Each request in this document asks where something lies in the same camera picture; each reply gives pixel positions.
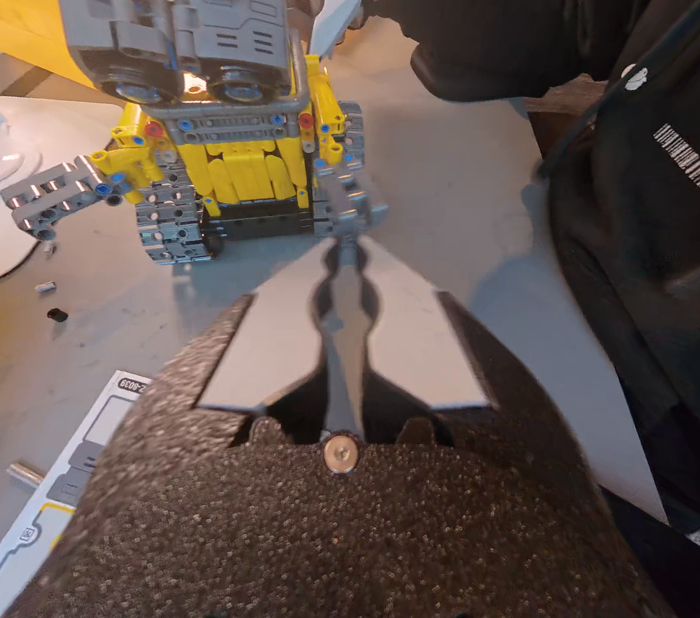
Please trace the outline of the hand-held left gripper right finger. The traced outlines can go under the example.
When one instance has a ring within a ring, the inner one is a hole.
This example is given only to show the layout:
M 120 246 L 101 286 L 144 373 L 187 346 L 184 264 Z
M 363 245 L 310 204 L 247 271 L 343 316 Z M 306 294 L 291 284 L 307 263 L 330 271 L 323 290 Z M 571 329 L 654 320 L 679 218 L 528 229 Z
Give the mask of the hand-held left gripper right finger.
M 398 437 L 426 417 L 437 437 L 446 418 L 489 416 L 491 393 L 449 295 L 372 238 L 357 242 L 365 335 L 361 418 L 365 437 Z

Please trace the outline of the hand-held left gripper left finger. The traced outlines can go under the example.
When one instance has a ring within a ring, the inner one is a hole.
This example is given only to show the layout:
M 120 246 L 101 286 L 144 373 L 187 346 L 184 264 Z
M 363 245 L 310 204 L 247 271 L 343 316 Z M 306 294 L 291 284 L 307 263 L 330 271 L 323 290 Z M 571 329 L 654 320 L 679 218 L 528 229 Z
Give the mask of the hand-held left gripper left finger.
M 251 420 L 270 416 L 291 435 L 319 435 L 328 413 L 328 353 L 321 321 L 340 242 L 325 238 L 255 292 L 206 379 L 197 406 Z

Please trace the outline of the yellow grey brick robot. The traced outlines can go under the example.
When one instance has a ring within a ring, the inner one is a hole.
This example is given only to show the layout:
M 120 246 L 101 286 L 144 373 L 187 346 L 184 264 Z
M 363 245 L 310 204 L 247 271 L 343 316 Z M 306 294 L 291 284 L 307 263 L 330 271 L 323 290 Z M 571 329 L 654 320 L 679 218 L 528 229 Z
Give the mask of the yellow grey brick robot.
M 52 243 L 63 218 L 129 202 L 147 255 L 168 265 L 211 260 L 216 239 L 352 236 L 380 221 L 362 110 L 337 99 L 324 59 L 308 54 L 313 18 L 298 0 L 146 9 L 155 96 L 117 98 L 110 141 L 90 154 L 76 123 L 60 134 L 58 122 L 28 119 L 40 169 L 1 190 L 19 230 Z

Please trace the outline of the white sticker sheet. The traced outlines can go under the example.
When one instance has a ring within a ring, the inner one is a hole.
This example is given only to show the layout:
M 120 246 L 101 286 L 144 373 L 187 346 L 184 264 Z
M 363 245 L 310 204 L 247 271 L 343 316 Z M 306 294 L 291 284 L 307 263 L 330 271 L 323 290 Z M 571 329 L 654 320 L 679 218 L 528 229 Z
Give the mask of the white sticker sheet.
M 65 532 L 98 457 L 151 378 L 117 370 L 1 541 L 1 602 L 10 603 Z

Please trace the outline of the person's right forearm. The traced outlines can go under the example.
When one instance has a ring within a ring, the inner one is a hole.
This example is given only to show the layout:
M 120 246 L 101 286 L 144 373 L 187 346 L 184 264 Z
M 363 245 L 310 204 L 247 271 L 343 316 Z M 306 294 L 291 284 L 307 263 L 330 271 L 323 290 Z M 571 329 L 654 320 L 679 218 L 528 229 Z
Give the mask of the person's right forearm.
M 612 6 L 602 0 L 379 0 L 375 12 L 435 56 L 481 71 L 606 80 L 617 56 Z

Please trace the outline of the person's black hoodie torso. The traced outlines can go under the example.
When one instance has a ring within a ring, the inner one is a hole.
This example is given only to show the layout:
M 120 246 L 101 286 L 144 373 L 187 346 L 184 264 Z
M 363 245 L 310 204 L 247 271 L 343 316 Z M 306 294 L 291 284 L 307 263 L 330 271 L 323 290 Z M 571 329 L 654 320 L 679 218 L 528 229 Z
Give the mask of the person's black hoodie torso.
M 613 363 L 699 615 L 699 0 L 561 0 L 548 85 L 607 81 L 549 155 L 552 237 Z

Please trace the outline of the white booklet stand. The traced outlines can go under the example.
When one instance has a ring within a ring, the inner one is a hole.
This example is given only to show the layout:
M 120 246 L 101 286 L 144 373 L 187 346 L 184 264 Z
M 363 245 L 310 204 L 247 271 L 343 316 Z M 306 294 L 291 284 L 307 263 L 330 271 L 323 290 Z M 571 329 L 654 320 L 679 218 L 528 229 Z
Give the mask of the white booklet stand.
M 18 123 L 1 114 L 1 189 L 26 180 L 41 166 L 39 146 Z M 1 200 L 1 275 L 10 273 L 27 258 L 36 240 L 19 230 L 11 210 Z

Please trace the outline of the silver metal axle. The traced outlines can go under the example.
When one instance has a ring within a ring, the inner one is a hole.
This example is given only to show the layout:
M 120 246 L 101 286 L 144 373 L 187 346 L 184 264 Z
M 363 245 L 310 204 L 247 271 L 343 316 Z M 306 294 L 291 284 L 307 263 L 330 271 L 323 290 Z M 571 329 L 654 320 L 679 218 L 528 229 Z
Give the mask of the silver metal axle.
M 31 489 L 37 489 L 45 479 L 45 476 L 33 468 L 24 465 L 20 461 L 12 463 L 6 469 L 7 475 Z

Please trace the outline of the yellow plastic bin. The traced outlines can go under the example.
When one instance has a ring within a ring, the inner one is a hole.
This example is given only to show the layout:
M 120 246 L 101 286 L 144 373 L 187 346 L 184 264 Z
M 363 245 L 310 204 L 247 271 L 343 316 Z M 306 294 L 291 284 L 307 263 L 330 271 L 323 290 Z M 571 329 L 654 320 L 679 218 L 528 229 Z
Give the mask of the yellow plastic bin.
M 1 0 L 1 51 L 124 101 L 156 90 L 149 64 L 148 0 Z

